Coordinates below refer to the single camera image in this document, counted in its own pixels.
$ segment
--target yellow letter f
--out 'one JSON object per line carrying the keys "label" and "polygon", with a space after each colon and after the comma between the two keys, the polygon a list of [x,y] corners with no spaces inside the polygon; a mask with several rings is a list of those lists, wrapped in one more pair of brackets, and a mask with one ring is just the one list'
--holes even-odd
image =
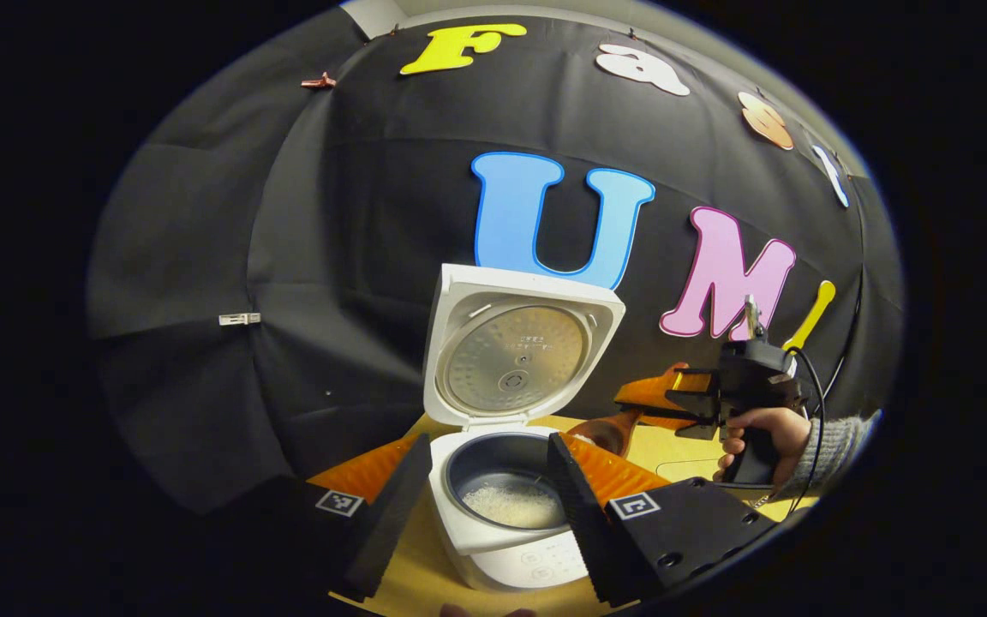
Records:
{"label": "yellow letter f", "polygon": [[427,73],[430,70],[461,68],[475,61],[470,56],[464,56],[463,50],[473,47],[478,54],[497,50],[501,44],[501,34],[521,36],[528,34],[522,25],[514,23],[499,23],[487,25],[461,25],[461,27],[446,27],[428,33],[432,40],[426,50],[412,63],[403,66],[399,73],[413,75]]}

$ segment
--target stainless steel inner lid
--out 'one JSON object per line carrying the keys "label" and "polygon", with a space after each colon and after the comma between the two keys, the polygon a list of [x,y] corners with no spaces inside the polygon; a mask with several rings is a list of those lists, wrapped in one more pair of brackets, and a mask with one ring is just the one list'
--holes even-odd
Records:
{"label": "stainless steel inner lid", "polygon": [[569,383],[587,351],[571,313],[523,306],[490,317],[447,349],[447,394],[480,411],[533,406]]}

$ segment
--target black cable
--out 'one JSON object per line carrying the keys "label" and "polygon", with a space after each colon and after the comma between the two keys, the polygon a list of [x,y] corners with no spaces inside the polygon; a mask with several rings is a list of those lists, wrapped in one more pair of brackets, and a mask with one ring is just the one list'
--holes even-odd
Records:
{"label": "black cable", "polygon": [[[826,407],[825,391],[822,390],[822,380],[819,380],[817,378],[817,371],[814,370],[814,363],[812,363],[810,361],[810,358],[806,356],[806,352],[802,351],[802,349],[798,347],[792,347],[790,349],[787,349],[787,354],[792,354],[792,353],[802,358],[802,361],[806,363],[806,370],[810,371],[811,378],[814,378],[814,386],[817,387],[817,398],[819,401],[818,406],[820,407],[820,410],[822,410],[822,421],[820,422],[820,424],[817,425],[817,446],[814,449],[814,462],[812,462],[812,465],[810,466],[810,476],[806,477],[806,487],[802,489],[802,494],[799,495],[799,498],[795,500],[794,503],[791,504],[791,509],[788,509],[787,516],[791,516],[791,512],[794,512],[795,508],[799,507],[799,502],[802,501],[802,497],[806,496],[806,491],[810,489],[810,485],[812,484],[812,481],[814,481],[814,471],[817,470],[817,460],[820,457],[820,454],[822,454],[822,441],[823,438],[825,438],[825,407]],[[813,417],[816,414],[816,411],[817,411],[817,407],[815,407],[814,414],[811,414],[811,417]]]}

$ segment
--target hand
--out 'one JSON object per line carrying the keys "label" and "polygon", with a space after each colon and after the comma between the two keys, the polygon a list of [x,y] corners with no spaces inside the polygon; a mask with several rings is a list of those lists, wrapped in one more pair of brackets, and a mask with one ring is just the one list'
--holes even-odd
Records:
{"label": "hand", "polygon": [[745,442],[741,440],[741,436],[745,434],[745,427],[762,428],[771,433],[772,445],[779,453],[779,463],[775,465],[775,473],[772,475],[775,489],[782,488],[791,479],[791,474],[798,468],[802,452],[810,441],[810,421],[786,407],[748,410],[737,417],[729,418],[726,426],[729,427],[729,437],[721,443],[721,450],[725,454],[718,459],[718,471],[714,473],[716,482],[721,482],[723,472],[733,464],[733,455],[744,451]]}
{"label": "hand", "polygon": [[[444,605],[440,607],[440,617],[470,617],[470,613],[467,613],[467,610],[463,609],[462,606],[444,602]],[[506,614],[505,617],[536,617],[536,613],[531,608],[518,608],[512,613]]]}

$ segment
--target letter m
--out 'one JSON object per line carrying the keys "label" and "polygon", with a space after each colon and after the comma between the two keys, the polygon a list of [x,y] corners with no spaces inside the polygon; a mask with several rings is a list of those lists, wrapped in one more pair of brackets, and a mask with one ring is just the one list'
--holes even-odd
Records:
{"label": "letter m", "polygon": [[730,331],[729,337],[748,339],[748,325],[741,315],[745,296],[752,294],[756,298],[760,321],[767,327],[779,303],[787,273],[794,267],[794,249],[772,239],[746,271],[737,219],[713,207],[697,207],[692,210],[691,219],[700,235],[696,262],[677,308],[661,316],[661,330],[673,336],[697,336],[705,325],[702,315],[706,298],[713,294],[710,336],[720,337],[740,316],[740,323]]}

